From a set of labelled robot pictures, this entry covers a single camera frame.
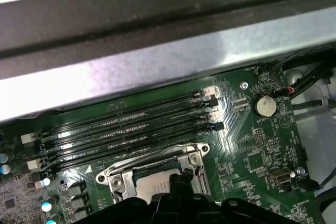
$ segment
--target ram slot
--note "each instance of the ram slot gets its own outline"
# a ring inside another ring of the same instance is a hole
[[[71,152],[66,155],[57,154],[57,156],[55,156],[56,160],[53,164],[63,163],[63,162],[71,161],[74,159],[83,158],[89,155],[95,155],[95,154],[107,152],[112,149],[118,150],[119,147],[130,146],[138,142],[141,142],[141,144],[147,144],[147,143],[150,143],[150,141],[160,140],[162,138],[165,138],[166,136],[175,134],[175,132],[183,132],[186,129],[196,127],[197,125],[195,124],[195,121],[197,120],[199,120],[199,118],[198,119],[194,118],[190,122],[175,125],[172,127],[165,127],[164,129],[160,131],[154,131],[152,133],[147,133],[137,138],[123,139],[117,142],[102,144],[96,147],[87,148],[87,149],[76,151],[76,152]]]
[[[123,125],[119,125],[117,130],[98,133],[98,134],[94,134],[91,136],[79,138],[76,140],[71,140],[71,141],[62,142],[60,144],[56,144],[54,147],[48,149],[46,153],[50,154],[54,152],[62,152],[68,149],[72,149],[74,147],[88,145],[88,144],[97,145],[97,144],[103,143],[102,142],[103,140],[113,141],[121,137],[135,136],[137,134],[140,134],[143,131],[150,130],[149,128],[155,129],[155,127],[157,127],[157,129],[160,129],[162,127],[167,127],[170,125],[169,124],[170,121],[173,121],[172,124],[183,123],[185,121],[188,121],[189,119],[193,120],[194,118],[200,118],[200,116],[203,115],[202,113],[189,114],[189,113],[194,113],[198,110],[199,108],[194,108],[191,110],[183,110],[183,111],[172,113],[166,116],[157,114],[156,116],[151,118],[151,120],[148,120],[148,121],[143,120],[142,123],[138,123],[138,124],[134,124],[130,126],[129,124],[126,124],[126,126],[129,126],[129,127],[122,127]]]
[[[185,143],[191,141],[191,139],[196,138],[199,132],[205,131],[207,129],[206,124],[197,125],[195,127],[184,129],[179,132],[174,132],[172,134],[166,135],[162,138],[151,140],[150,143],[146,142],[138,142],[137,144],[131,144],[130,146],[123,146],[121,148],[115,148],[109,150],[107,152],[91,155],[89,157],[84,157],[77,159],[75,161],[69,161],[63,164],[57,165],[56,170],[66,170],[70,168],[74,168],[78,165],[84,165],[87,163],[97,160],[101,160],[102,158],[106,158],[108,161],[117,161],[126,157],[131,157],[133,155],[138,155],[143,152],[148,152],[151,150],[155,150],[157,148],[165,148],[166,146]]]
[[[64,131],[59,134],[53,134],[49,137],[44,137],[42,139],[43,142],[48,142],[48,141],[67,141],[67,140],[72,140],[80,137],[84,137],[87,135],[91,135],[94,133],[98,132],[103,132],[109,129],[112,129],[113,127],[118,128],[120,124],[128,122],[128,123],[134,123],[134,121],[138,120],[141,121],[144,118],[150,117],[150,116],[160,116],[160,113],[168,112],[168,113],[173,113],[178,110],[188,110],[192,108],[197,108],[200,107],[202,104],[201,103],[181,103],[178,104],[176,107],[176,104],[174,104],[174,107],[168,106],[165,108],[164,111],[162,111],[162,108],[150,108],[147,109],[146,111],[141,111],[136,114],[127,114],[127,115],[120,115],[117,117],[114,117],[112,119],[106,119],[103,121],[95,122],[95,123],[90,123],[86,124],[83,126],[75,127],[70,131]]]
[[[111,113],[105,114],[105,115],[101,115],[101,116],[96,116],[94,118],[89,118],[86,120],[81,120],[81,121],[77,121],[77,122],[71,122],[71,123],[65,123],[62,125],[59,125],[57,127],[52,128],[51,130],[49,130],[48,132],[42,132],[41,134],[43,136],[48,136],[49,134],[60,134],[63,131],[70,131],[72,130],[72,128],[74,127],[79,127],[82,125],[86,125],[86,124],[90,124],[90,123],[95,123],[95,122],[99,122],[102,121],[104,119],[112,119],[114,117],[119,116],[120,114],[131,114],[131,113],[136,113],[139,112],[141,110],[147,110],[147,109],[152,109],[152,108],[161,108],[163,106],[169,106],[169,105],[176,105],[178,103],[182,103],[182,102],[191,102],[193,100],[198,101],[199,100],[199,93],[189,93],[189,94],[185,94],[179,97],[174,97],[174,98],[170,98],[164,101],[159,101],[156,103],[151,103],[151,104],[146,104],[144,106],[140,106],[140,107],[136,107],[136,108],[129,108],[129,109],[123,109],[123,110],[119,110],[119,111],[113,111]]]

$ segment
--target screw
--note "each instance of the screw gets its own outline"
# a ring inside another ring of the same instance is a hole
[[[98,177],[98,181],[99,181],[99,182],[103,182],[104,180],[105,180],[105,177],[104,177],[104,176],[100,175],[100,176]]]
[[[122,182],[121,182],[120,178],[114,178],[113,181],[112,181],[112,185],[115,188],[121,187],[121,184],[122,184]]]
[[[190,160],[192,163],[197,163],[198,162],[198,156],[197,155],[191,155]]]
[[[241,84],[240,84],[240,88],[242,90],[247,90],[248,89],[248,83],[246,81],[243,81]]]
[[[306,174],[306,170],[303,167],[298,167],[298,168],[296,168],[296,173],[297,173],[297,175],[302,176],[302,175]]]
[[[206,145],[204,145],[204,146],[202,147],[202,151],[203,151],[203,152],[207,152],[208,149],[209,149],[209,148],[208,148],[208,146],[206,146]]]
[[[228,202],[228,204],[229,204],[230,206],[232,206],[232,207],[236,207],[236,206],[238,206],[238,202],[235,201],[235,200],[230,200],[230,201]]]

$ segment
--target green circuit board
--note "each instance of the green circuit board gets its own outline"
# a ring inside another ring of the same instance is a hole
[[[204,98],[206,95],[197,99],[190,96],[208,87],[218,90],[215,109],[198,107],[208,101]],[[317,223],[312,205],[314,194],[297,184],[300,179],[309,177],[308,172],[292,177],[289,191],[279,188],[268,176],[268,172],[275,168],[295,170],[302,167],[307,171],[288,97],[274,98],[277,109],[273,116],[257,116],[252,109],[260,94],[271,95],[280,89],[262,66],[251,66],[4,125],[0,127],[0,150],[14,153],[11,164],[15,164],[16,169],[0,175],[0,220],[4,224],[40,224],[46,223],[52,214],[60,214],[63,224],[72,223],[74,213],[65,205],[67,198],[63,191],[76,183],[84,183],[85,188],[80,193],[88,195],[90,210],[87,214],[97,212],[113,204],[109,187],[96,182],[96,175],[103,169],[122,159],[189,142],[208,143],[211,147],[204,157],[204,164],[215,201],[237,197],[300,223]],[[218,121],[223,122],[224,129],[209,131],[206,130],[209,120],[195,120],[198,113],[213,111],[221,112]],[[132,147],[123,150],[125,143],[107,137],[116,134],[110,129],[111,117],[120,124],[126,120],[136,122],[134,125],[138,128],[128,128],[127,133],[120,134],[150,130],[155,132],[153,139],[162,137],[148,143],[137,138],[136,147],[128,144]],[[147,123],[144,127],[149,128],[139,129],[139,125],[143,125],[140,119]],[[71,127],[76,125],[76,132],[70,132],[69,129],[75,129]],[[37,141],[23,144],[20,136],[29,133],[34,134]],[[98,137],[97,143],[101,144],[92,145],[93,137]],[[84,146],[78,149],[83,150],[82,153],[67,152],[64,148],[69,143]],[[36,171],[27,169],[27,161],[42,160],[41,153],[49,155],[44,171],[52,174],[54,180],[50,185],[38,187],[32,179]],[[57,205],[51,212],[41,211],[44,200],[54,195],[59,198]]]

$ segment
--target black ram slot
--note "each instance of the black ram slot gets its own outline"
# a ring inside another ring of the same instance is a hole
[[[87,137],[83,137],[83,138],[79,138],[76,140],[71,140],[71,141],[66,141],[66,142],[62,142],[60,144],[56,144],[54,147],[52,147],[51,149],[47,150],[46,153],[50,154],[53,152],[62,152],[65,150],[68,150],[70,148],[74,148],[74,147],[78,147],[78,146],[82,146],[82,145],[87,145],[87,144],[93,144],[95,145],[98,142],[101,142],[102,140],[117,140],[120,137],[128,137],[128,136],[135,136],[139,133],[130,131],[129,129],[136,129],[137,127],[139,129],[137,129],[136,131],[144,131],[144,130],[148,130],[149,126],[157,126],[158,129],[160,129],[160,125],[169,125],[169,121],[173,120],[174,124],[178,124],[178,123],[183,123],[185,122],[185,120],[188,120],[188,118],[195,118],[195,117],[200,117],[203,114],[198,113],[198,114],[192,114],[192,115],[187,115],[186,113],[192,113],[197,111],[199,108],[195,108],[192,110],[187,110],[187,111],[183,111],[183,112],[178,112],[178,113],[173,113],[167,116],[160,116],[158,114],[157,117],[154,117],[155,119],[152,118],[152,120],[149,121],[144,121],[142,124],[136,124],[136,125],[131,125],[131,127],[125,127],[122,128],[121,126],[123,125],[119,125],[118,126],[118,130],[112,130],[112,131],[107,131],[107,132],[103,132],[103,133],[98,133],[98,134],[94,134],[91,136],[87,136]],[[117,135],[121,135],[122,131],[125,131],[124,134],[122,136],[117,136]]]
[[[174,105],[173,108],[166,108],[165,111],[171,112],[171,111],[176,111],[179,108],[183,108],[183,110],[188,110],[192,108],[196,108],[201,106],[200,103],[185,103],[185,104],[179,104],[179,106],[176,108],[176,104]],[[148,109],[147,111],[141,111],[136,114],[131,114],[131,115],[119,115],[115,118],[112,119],[106,119],[103,121],[99,121],[96,123],[90,123],[86,124],[80,127],[75,127],[70,131],[65,131],[59,134],[53,134],[49,137],[44,137],[43,142],[48,142],[48,141],[68,141],[72,139],[76,139],[79,137],[84,137],[90,134],[98,133],[98,132],[103,132],[106,130],[111,129],[112,127],[118,127],[119,123],[125,123],[127,121],[133,122],[133,120],[143,120],[144,117],[151,116],[151,115],[158,115],[159,113],[164,114],[165,111],[156,111],[157,108],[151,108]]]
[[[197,127],[187,129],[187,130],[183,130],[181,132],[176,132],[174,134],[167,135],[166,137],[163,137],[161,140],[156,140],[156,141],[153,140],[151,142],[164,143],[163,141],[169,141],[169,143],[167,143],[167,146],[178,144],[178,143],[186,143],[186,142],[189,142],[190,139],[196,137],[196,135],[199,132],[202,132],[206,129],[207,129],[207,124],[198,125]],[[124,146],[122,148],[119,148],[118,150],[110,150],[110,151],[102,153],[102,154],[92,155],[92,156],[89,156],[89,157],[86,157],[86,158],[78,159],[76,161],[70,161],[70,162],[60,164],[60,165],[57,166],[56,170],[67,170],[67,169],[70,169],[70,168],[75,168],[76,166],[84,165],[84,164],[92,162],[93,160],[96,161],[96,160],[99,160],[99,159],[102,159],[102,158],[106,158],[109,161],[111,161],[111,160],[117,161],[117,160],[120,160],[122,158],[131,157],[133,155],[138,155],[140,153],[148,152],[148,151],[156,149],[156,148],[157,148],[157,146],[154,146],[154,145],[152,145],[152,146],[151,145]]]
[[[183,108],[176,108],[176,109],[172,109],[167,111],[166,113],[156,113],[156,114],[152,114],[152,115],[148,115],[146,117],[141,117],[141,118],[135,118],[135,119],[130,119],[129,121],[123,122],[123,116],[120,117],[120,121],[121,122],[116,122],[115,125],[108,125],[106,127],[100,128],[100,129],[95,129],[92,130],[90,132],[84,132],[84,133],[80,133],[77,135],[74,135],[72,137],[67,137],[67,138],[62,138],[62,139],[58,139],[58,140],[54,140],[53,143],[51,144],[55,144],[55,145],[59,145],[59,144],[67,144],[67,143],[71,143],[71,142],[77,142],[74,140],[78,140],[78,141],[85,141],[85,140],[89,140],[92,139],[93,141],[95,140],[101,140],[104,138],[107,138],[109,136],[106,136],[108,134],[107,131],[113,131],[114,129],[120,129],[122,127],[125,126],[130,126],[130,125],[134,125],[136,126],[136,124],[140,124],[140,123],[145,123],[147,121],[150,120],[154,120],[154,119],[163,119],[164,118],[169,118],[169,117],[177,117],[177,116],[181,116],[184,114],[188,114],[188,113],[192,113],[195,112],[197,110],[200,109],[200,106],[197,104],[193,104],[192,106],[186,106]]]
[[[137,138],[122,139],[122,140],[117,141],[117,142],[103,144],[103,145],[99,145],[99,146],[96,146],[96,147],[87,148],[87,149],[81,150],[81,151],[70,152],[67,155],[57,154],[55,163],[68,162],[68,161],[73,160],[73,159],[79,159],[79,158],[87,157],[89,155],[95,155],[95,154],[106,152],[106,151],[109,151],[109,150],[112,150],[112,149],[117,150],[122,146],[130,146],[130,145],[133,145],[133,144],[138,143],[138,142],[141,142],[141,144],[143,145],[143,144],[145,144],[147,142],[150,142],[150,141],[157,141],[157,140],[160,140],[161,138],[165,138],[166,136],[170,137],[172,134],[175,134],[175,132],[180,132],[180,131],[183,131],[185,129],[190,129],[190,128],[193,128],[193,127],[197,127],[195,125],[195,121],[197,121],[197,120],[198,119],[194,119],[194,120],[192,120],[188,123],[179,124],[178,126],[166,127],[165,129],[163,129],[161,131],[154,131],[152,133],[147,133],[146,135],[143,135],[143,136],[140,136],[140,137],[137,137]]]
[[[164,101],[155,102],[155,103],[147,104],[147,105],[136,107],[136,108],[131,108],[131,109],[126,108],[126,109],[123,109],[123,110],[113,111],[111,113],[101,115],[101,116],[96,116],[94,118],[90,118],[90,119],[86,119],[86,120],[81,120],[81,121],[72,122],[72,123],[65,123],[65,124],[62,124],[60,126],[54,127],[50,131],[42,133],[42,134],[47,135],[47,134],[50,134],[50,133],[59,133],[59,132],[62,132],[62,131],[71,130],[73,127],[78,127],[78,126],[85,125],[85,124],[99,122],[99,121],[104,120],[104,119],[112,119],[114,117],[119,116],[121,113],[123,115],[125,115],[125,114],[135,113],[135,112],[138,112],[138,111],[141,111],[141,110],[150,109],[150,108],[153,108],[153,107],[160,107],[160,106],[163,106],[163,105],[169,105],[170,103],[175,104],[177,102],[188,101],[192,98],[199,97],[199,95],[196,96],[195,94],[196,94],[196,92],[192,92],[192,93],[189,93],[189,94],[181,95],[179,97],[170,98],[170,99],[167,99],[167,100],[164,100]]]

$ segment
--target connector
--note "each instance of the connector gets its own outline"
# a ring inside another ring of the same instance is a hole
[[[27,162],[27,166],[29,170],[34,170],[34,169],[41,169],[40,165],[40,159],[35,159]]]
[[[209,113],[207,117],[211,120],[218,120],[222,117],[222,113],[221,111],[214,111],[214,112]]]
[[[23,144],[31,143],[35,140],[36,138],[34,133],[29,133],[21,136],[21,141]]]
[[[298,186],[306,191],[318,191],[321,189],[319,183],[311,178],[304,178],[298,181]]]
[[[219,105],[218,99],[215,98],[214,95],[211,95],[210,97],[211,97],[210,100],[202,102],[202,107],[203,108],[213,108],[213,107],[216,107],[216,106]]]
[[[283,169],[273,169],[267,172],[267,175],[270,179],[272,179],[277,184],[283,184],[286,182],[290,182],[290,173]]]
[[[210,95],[214,95],[215,97],[219,96],[219,89],[216,86],[211,86],[211,87],[207,87],[205,89],[203,89],[203,93],[205,96],[210,96]]]
[[[224,129],[224,123],[223,122],[218,122],[218,123],[212,123],[209,126],[210,131],[220,131]]]

